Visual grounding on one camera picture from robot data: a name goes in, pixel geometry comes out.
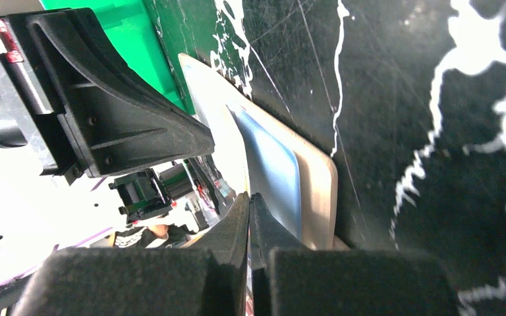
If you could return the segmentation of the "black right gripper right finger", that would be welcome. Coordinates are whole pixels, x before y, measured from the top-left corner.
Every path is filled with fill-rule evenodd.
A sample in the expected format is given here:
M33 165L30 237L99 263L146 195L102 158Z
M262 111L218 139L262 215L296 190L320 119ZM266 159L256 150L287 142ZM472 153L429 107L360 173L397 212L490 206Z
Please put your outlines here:
M421 252L311 250L250 200L256 315L456 315L439 261Z

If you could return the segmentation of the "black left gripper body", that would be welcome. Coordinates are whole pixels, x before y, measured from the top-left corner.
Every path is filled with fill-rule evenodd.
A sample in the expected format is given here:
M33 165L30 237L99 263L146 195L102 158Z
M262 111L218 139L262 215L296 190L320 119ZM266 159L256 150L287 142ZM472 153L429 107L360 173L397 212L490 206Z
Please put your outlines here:
M29 63L9 23L0 19L0 149L28 146L42 175L70 186L83 174L53 108L51 87Z

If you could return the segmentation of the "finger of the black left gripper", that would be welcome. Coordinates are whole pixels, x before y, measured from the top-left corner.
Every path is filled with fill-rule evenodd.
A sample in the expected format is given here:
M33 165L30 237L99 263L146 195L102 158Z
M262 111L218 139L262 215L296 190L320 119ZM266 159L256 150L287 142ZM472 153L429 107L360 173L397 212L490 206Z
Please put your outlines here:
M43 85L52 139L89 177L213 153L209 128L127 65L91 9L10 14L3 22Z

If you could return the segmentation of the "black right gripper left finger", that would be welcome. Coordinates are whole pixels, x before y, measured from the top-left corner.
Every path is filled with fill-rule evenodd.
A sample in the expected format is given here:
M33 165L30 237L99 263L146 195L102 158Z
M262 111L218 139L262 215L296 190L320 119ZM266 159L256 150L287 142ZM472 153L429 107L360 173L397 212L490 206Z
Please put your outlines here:
M67 248L30 279L16 315L244 315L250 198L186 248Z

